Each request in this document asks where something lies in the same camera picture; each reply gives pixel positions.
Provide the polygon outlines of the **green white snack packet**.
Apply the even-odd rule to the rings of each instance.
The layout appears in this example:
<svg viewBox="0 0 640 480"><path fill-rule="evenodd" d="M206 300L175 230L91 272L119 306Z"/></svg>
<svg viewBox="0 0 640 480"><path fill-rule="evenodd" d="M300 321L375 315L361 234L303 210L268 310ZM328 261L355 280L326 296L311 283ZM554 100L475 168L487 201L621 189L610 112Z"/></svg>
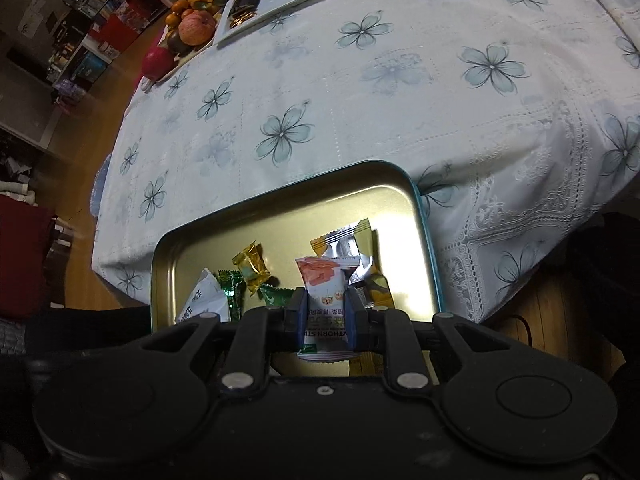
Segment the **green white snack packet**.
<svg viewBox="0 0 640 480"><path fill-rule="evenodd" d="M294 295L295 290L262 284L258 288L258 297L266 307L286 307Z"/></svg>

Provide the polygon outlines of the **white pink snack bar packet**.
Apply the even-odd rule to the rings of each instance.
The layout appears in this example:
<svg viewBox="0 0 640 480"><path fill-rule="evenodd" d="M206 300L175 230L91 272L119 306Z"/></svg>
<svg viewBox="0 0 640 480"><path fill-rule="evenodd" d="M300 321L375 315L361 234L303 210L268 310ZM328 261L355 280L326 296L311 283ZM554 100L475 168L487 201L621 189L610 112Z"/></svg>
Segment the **white pink snack bar packet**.
<svg viewBox="0 0 640 480"><path fill-rule="evenodd" d="M329 363L350 359L345 334L344 297L358 260L304 257L296 264L308 292L308 321L299 359Z"/></svg>

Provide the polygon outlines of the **small gold candy packet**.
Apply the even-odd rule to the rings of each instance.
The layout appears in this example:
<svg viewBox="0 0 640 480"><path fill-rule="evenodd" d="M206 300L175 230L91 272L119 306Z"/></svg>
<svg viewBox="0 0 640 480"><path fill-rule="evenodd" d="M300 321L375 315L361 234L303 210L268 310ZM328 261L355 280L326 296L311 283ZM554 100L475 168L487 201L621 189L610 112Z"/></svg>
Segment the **small gold candy packet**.
<svg viewBox="0 0 640 480"><path fill-rule="evenodd" d="M251 295L255 295L259 287L271 278L271 272L262 258L262 245L251 242L233 258L232 263L242 275L242 279Z"/></svg>

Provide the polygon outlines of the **green foil candy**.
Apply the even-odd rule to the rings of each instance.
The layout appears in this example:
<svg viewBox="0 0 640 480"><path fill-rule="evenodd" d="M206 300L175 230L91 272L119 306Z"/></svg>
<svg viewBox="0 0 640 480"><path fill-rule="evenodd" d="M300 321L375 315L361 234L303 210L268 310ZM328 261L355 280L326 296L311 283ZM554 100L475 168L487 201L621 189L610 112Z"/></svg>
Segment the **green foil candy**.
<svg viewBox="0 0 640 480"><path fill-rule="evenodd" d="M232 321L242 318L246 283L240 271L219 270L216 279L227 297Z"/></svg>

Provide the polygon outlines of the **silver yellow snack packet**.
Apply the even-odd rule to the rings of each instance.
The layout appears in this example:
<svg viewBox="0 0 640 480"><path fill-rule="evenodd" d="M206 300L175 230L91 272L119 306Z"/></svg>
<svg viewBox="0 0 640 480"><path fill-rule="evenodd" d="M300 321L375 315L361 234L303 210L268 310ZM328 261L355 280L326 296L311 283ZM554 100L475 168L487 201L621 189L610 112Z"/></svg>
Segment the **silver yellow snack packet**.
<svg viewBox="0 0 640 480"><path fill-rule="evenodd" d="M358 260L348 284L366 307L395 307L390 285L378 265L378 238L368 218L316 237L310 246L318 257Z"/></svg>

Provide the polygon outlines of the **long white snack packet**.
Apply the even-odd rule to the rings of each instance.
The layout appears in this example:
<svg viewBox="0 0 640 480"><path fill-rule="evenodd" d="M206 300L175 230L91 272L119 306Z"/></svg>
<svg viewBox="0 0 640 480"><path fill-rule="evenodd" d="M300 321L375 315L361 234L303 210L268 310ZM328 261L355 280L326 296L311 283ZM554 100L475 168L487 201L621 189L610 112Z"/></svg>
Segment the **long white snack packet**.
<svg viewBox="0 0 640 480"><path fill-rule="evenodd" d="M216 314L223 323L231 321L228 297L215 275L207 268L202 270L182 310L175 317L175 322L180 323L203 313Z"/></svg>

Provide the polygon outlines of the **gold metal tin tray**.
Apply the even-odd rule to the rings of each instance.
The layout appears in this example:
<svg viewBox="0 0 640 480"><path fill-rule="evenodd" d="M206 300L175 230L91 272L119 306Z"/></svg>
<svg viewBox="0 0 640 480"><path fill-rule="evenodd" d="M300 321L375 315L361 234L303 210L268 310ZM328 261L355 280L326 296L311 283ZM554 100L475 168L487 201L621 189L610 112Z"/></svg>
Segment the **gold metal tin tray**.
<svg viewBox="0 0 640 480"><path fill-rule="evenodd" d="M419 192L408 174L389 162L362 162L233 205L165 234L152 260L152 330L171 330L203 269L232 269L251 242L262 246L279 284L303 281L296 259L311 255L311 240L369 219L375 261L396 308L413 321L439 311L442 292Z"/></svg>

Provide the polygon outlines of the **white floral tablecloth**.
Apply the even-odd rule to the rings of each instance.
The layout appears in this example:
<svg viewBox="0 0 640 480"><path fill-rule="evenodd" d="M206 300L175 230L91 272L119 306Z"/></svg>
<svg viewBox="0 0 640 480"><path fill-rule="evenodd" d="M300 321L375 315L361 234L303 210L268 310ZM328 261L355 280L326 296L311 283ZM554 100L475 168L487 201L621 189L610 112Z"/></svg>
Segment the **white floral tablecloth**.
<svg viewBox="0 0 640 480"><path fill-rule="evenodd" d="M132 97L92 268L148 301L160 238L383 159L416 181L446 304L486 318L639 170L639 0L324 0Z"/></svg>

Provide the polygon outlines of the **red apple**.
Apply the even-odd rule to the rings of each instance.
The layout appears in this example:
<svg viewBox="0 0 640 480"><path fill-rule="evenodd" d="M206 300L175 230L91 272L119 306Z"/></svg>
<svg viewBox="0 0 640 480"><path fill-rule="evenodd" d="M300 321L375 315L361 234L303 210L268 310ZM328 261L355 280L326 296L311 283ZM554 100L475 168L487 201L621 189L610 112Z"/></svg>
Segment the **red apple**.
<svg viewBox="0 0 640 480"><path fill-rule="evenodd" d="M177 62L175 55L164 47L152 47L142 60L141 73L145 78L158 81L173 70Z"/></svg>

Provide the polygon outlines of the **gold chocolate coin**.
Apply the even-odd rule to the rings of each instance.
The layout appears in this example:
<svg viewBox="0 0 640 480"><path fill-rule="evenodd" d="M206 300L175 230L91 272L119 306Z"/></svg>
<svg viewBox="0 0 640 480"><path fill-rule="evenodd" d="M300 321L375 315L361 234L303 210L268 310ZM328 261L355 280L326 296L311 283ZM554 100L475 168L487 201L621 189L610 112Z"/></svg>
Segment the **gold chocolate coin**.
<svg viewBox="0 0 640 480"><path fill-rule="evenodd" d="M254 14L245 14L245 15L239 16L238 18L232 18L230 20L230 28L231 29L237 28L242 24L248 22L252 18L254 18Z"/></svg>

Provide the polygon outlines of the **large pink-orange apple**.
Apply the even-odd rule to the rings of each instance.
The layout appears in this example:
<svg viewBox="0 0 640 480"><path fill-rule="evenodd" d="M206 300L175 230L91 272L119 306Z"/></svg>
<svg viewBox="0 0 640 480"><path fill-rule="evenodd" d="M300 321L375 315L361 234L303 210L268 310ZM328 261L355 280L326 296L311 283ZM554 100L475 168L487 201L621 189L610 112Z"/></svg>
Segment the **large pink-orange apple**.
<svg viewBox="0 0 640 480"><path fill-rule="evenodd" d="M191 47L206 44L214 36L217 22L206 11L193 11L183 18L178 26L181 41Z"/></svg>

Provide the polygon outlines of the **wooden fruit tray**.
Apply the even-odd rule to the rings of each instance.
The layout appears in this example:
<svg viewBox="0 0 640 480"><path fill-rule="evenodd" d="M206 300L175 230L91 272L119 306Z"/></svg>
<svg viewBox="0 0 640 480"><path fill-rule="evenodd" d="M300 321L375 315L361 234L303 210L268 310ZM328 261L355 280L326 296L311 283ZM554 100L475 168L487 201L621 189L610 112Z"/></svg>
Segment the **wooden fruit tray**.
<svg viewBox="0 0 640 480"><path fill-rule="evenodd" d="M219 20L221 18L221 11L224 10L224 6L227 4L228 1L229 0L176 0L171 5L170 12L166 15L165 28L162 34L160 35L160 39L157 40L157 43L154 44L154 46L152 47L164 47L169 51L171 51L175 55L175 61L177 62L177 64L173 70L171 70L169 73L163 76L162 79L158 81L152 81L152 80L149 80L148 78L145 78L145 76L142 75L140 70L141 77L145 78L151 84L157 84L158 82L162 82L176 68L183 66L183 64L190 61L190 59L193 58L194 55L196 55L205 47L212 44L215 34L213 38L209 40L209 42L206 42L206 44L200 44L199 46L196 46L196 47L191 47L191 46L188 46L187 44L184 44L179 37L178 26L181 20L191 12L206 11L209 14L213 15L214 19L217 22L217 26L216 26L216 29L217 29Z"/></svg>

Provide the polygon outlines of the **white rectangular plate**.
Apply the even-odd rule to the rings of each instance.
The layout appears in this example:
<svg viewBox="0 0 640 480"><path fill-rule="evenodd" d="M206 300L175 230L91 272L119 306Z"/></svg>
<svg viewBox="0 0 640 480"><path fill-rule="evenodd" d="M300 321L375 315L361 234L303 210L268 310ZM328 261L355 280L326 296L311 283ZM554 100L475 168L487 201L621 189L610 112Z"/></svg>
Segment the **white rectangular plate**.
<svg viewBox="0 0 640 480"><path fill-rule="evenodd" d="M253 14L237 25L233 25L234 21L231 17L231 11L236 0L229 0L222 11L218 27L215 32L213 44L225 44L232 38L243 35L250 30L262 26L270 18L277 15L293 11L298 6L307 3L315 3L317 0L260 0Z"/></svg>

